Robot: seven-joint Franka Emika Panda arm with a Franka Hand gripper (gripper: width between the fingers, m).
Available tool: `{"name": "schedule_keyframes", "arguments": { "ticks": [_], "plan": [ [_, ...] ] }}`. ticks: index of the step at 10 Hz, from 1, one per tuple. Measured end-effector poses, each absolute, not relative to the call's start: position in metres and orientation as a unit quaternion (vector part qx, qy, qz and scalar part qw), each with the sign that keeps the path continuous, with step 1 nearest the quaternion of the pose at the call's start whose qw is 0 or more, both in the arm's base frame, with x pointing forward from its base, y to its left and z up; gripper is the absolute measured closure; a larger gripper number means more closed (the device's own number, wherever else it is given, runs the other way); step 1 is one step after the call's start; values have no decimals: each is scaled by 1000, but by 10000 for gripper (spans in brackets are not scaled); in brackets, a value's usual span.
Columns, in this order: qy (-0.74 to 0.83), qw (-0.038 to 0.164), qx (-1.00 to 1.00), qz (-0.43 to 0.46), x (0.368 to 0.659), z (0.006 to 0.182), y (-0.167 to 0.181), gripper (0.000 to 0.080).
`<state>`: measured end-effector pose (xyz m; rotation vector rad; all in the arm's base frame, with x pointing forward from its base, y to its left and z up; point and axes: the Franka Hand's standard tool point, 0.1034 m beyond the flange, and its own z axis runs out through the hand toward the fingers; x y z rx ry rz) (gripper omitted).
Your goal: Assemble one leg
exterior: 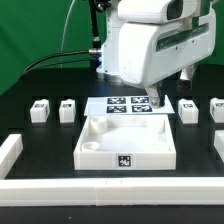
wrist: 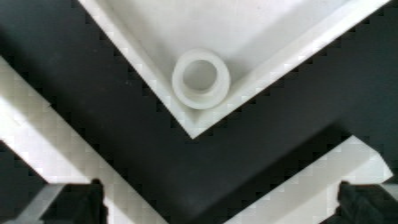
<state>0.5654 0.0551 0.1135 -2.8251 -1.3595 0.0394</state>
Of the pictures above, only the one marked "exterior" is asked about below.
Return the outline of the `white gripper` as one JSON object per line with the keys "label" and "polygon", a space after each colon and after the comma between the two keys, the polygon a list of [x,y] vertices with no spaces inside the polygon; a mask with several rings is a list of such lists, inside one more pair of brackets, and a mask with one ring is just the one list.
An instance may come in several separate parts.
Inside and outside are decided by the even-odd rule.
{"label": "white gripper", "polygon": [[213,9],[199,18],[197,27],[187,31],[180,31],[179,22],[125,23],[119,33],[120,77],[127,85],[147,87],[149,105],[159,109],[165,105],[165,95],[157,82],[183,69],[177,80],[177,90],[189,92],[196,71],[192,64],[212,54],[215,35]]}

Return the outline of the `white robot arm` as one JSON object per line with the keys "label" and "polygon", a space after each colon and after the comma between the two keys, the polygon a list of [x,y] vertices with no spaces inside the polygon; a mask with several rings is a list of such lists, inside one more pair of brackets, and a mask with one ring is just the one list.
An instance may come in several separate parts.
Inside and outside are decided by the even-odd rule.
{"label": "white robot arm", "polygon": [[196,65],[215,47],[215,0],[96,0],[106,14],[100,78],[144,89],[149,105],[165,103],[162,81],[180,75],[179,88],[191,89]]}

